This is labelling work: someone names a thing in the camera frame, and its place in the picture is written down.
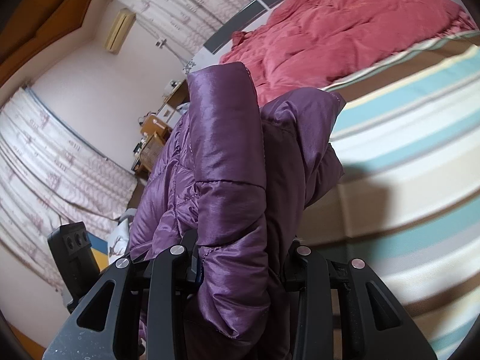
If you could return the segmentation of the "wall air conditioner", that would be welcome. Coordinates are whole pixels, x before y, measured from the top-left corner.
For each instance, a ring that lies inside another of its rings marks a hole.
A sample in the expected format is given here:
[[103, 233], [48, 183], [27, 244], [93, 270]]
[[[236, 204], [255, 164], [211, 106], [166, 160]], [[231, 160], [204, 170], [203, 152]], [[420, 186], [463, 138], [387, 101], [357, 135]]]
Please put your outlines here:
[[117, 55], [120, 52], [135, 19], [135, 13], [127, 8], [123, 8], [118, 12], [104, 44], [104, 49], [107, 52], [114, 55]]

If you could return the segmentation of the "wooden chair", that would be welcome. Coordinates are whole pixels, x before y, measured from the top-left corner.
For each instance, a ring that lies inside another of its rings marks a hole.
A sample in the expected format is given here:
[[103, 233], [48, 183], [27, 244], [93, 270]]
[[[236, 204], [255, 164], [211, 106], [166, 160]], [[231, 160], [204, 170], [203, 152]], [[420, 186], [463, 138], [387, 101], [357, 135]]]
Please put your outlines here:
[[156, 115], [149, 115], [144, 119], [141, 128], [142, 139], [133, 150], [134, 161], [131, 170], [137, 177], [148, 179], [171, 132], [171, 128]]

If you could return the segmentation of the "wooden bedside desk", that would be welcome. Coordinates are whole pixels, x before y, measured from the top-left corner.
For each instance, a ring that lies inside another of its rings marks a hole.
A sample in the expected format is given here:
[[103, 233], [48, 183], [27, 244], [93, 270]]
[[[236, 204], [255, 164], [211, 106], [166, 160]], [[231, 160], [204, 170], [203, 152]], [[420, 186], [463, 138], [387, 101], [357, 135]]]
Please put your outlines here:
[[161, 107], [157, 111], [157, 116], [163, 123], [173, 128], [179, 119], [178, 114], [180, 111], [178, 111], [177, 108], [190, 99], [187, 81], [172, 80], [165, 90], [166, 94], [163, 96]]

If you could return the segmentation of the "side patterned curtain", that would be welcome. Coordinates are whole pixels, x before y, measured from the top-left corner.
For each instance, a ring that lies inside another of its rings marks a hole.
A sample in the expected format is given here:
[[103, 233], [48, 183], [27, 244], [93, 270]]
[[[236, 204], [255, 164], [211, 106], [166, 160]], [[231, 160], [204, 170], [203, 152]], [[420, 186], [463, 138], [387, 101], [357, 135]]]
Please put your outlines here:
[[63, 285], [47, 236], [83, 222], [106, 239], [136, 178], [85, 143], [28, 88], [1, 107], [1, 245], [35, 275]]

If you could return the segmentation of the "striped bed sheet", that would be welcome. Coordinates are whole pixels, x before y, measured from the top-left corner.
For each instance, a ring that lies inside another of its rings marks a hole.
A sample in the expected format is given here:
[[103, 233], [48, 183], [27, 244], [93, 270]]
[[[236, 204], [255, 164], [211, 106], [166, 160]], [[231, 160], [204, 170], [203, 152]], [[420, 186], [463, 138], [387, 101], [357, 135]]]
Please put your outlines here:
[[330, 138], [344, 174], [298, 236], [366, 261], [447, 359], [479, 316], [479, 33], [422, 41], [329, 91], [346, 100]]

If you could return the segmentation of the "red quilted comforter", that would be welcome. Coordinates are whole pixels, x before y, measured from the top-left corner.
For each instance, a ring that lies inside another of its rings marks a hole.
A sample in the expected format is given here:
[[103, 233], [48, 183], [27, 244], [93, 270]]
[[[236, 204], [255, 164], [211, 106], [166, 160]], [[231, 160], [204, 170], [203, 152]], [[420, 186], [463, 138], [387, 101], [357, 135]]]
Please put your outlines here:
[[324, 88], [418, 42], [475, 30], [452, 0], [286, 0], [267, 22], [236, 32], [222, 63], [250, 71], [259, 105]]

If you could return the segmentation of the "purple quilted down jacket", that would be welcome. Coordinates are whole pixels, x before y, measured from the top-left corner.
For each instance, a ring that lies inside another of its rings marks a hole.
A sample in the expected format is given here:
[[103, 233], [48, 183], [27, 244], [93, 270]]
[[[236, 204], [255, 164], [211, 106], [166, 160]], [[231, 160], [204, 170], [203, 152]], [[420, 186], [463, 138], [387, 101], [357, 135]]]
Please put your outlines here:
[[187, 78], [189, 110], [150, 174], [130, 228], [133, 258], [198, 234], [203, 280], [185, 324], [191, 359], [288, 359], [281, 269], [304, 210], [343, 175], [329, 137], [345, 106], [297, 88], [264, 106], [241, 63]]

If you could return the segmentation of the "white grey bed headboard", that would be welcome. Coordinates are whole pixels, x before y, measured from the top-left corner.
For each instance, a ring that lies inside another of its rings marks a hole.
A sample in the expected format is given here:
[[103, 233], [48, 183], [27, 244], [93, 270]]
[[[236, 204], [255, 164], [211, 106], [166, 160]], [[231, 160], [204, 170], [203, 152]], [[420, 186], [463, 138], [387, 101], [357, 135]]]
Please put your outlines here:
[[224, 25], [222, 25], [203, 44], [196, 55], [184, 66], [184, 72], [200, 70], [217, 64], [227, 48], [232, 46], [232, 36], [235, 32], [253, 31], [266, 23], [271, 11], [284, 0], [252, 0]]

